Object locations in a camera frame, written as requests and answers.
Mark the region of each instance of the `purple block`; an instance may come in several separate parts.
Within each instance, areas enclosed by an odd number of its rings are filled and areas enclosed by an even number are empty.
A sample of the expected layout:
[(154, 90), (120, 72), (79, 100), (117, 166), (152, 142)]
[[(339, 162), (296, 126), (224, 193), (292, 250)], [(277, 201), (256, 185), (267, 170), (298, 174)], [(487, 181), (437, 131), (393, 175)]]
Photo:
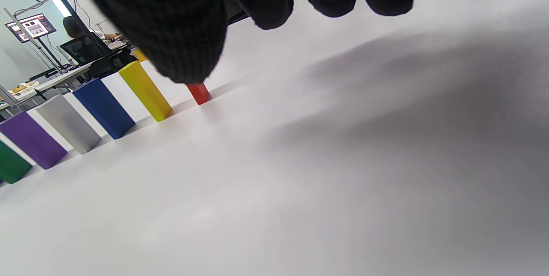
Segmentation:
[(67, 154), (26, 112), (0, 123), (0, 132), (44, 169), (53, 167)]

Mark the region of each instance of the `wooden block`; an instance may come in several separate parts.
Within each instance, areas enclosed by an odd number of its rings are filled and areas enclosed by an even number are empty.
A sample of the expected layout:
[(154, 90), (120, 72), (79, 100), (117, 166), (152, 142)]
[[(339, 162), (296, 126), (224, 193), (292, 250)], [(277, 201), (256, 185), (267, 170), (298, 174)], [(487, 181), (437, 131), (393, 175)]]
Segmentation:
[(72, 93), (114, 139), (123, 137), (135, 121), (100, 79), (93, 79)]
[(211, 99), (210, 92), (208, 92), (208, 89), (206, 88), (206, 85), (204, 85), (204, 83), (187, 84), (187, 88), (193, 95), (194, 100), (196, 100), (197, 104), (199, 105), (204, 104)]
[(33, 166), (30, 163), (0, 141), (0, 183), (5, 180), (13, 184), (21, 180), (31, 168)]
[(137, 57), (137, 59), (139, 60), (140, 63), (149, 59), (139, 49), (136, 49), (133, 53), (135, 54), (135, 56)]
[(167, 118), (172, 108), (139, 62), (129, 63), (118, 73), (157, 122)]
[(36, 111), (80, 154), (90, 151), (101, 139), (61, 95), (41, 104)]
[(1, 123), (0, 131), (44, 169), (53, 167), (67, 154), (26, 112)]

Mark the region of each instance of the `gray block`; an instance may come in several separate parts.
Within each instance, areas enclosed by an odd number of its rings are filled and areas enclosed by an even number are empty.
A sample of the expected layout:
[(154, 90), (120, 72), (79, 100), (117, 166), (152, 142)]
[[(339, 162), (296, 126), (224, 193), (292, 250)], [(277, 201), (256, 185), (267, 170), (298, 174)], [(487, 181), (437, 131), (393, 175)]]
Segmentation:
[(36, 111), (80, 154), (90, 151), (101, 139), (61, 95), (51, 98)]

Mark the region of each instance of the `white shirt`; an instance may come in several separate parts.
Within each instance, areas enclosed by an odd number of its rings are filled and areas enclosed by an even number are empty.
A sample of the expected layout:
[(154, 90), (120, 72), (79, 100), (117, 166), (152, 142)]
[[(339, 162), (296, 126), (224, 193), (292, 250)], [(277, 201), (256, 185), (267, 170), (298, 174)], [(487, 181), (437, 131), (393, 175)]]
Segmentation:
[(90, 30), (90, 32), (95, 33), (101, 40), (106, 40), (104, 32), (100, 30)]

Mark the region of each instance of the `green block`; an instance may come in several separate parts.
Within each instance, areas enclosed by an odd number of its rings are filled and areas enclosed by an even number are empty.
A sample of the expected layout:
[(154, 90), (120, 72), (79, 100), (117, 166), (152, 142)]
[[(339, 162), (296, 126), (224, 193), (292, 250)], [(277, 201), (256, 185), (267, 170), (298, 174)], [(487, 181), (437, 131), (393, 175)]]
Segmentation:
[(0, 180), (10, 184), (21, 180), (33, 166), (0, 141)]

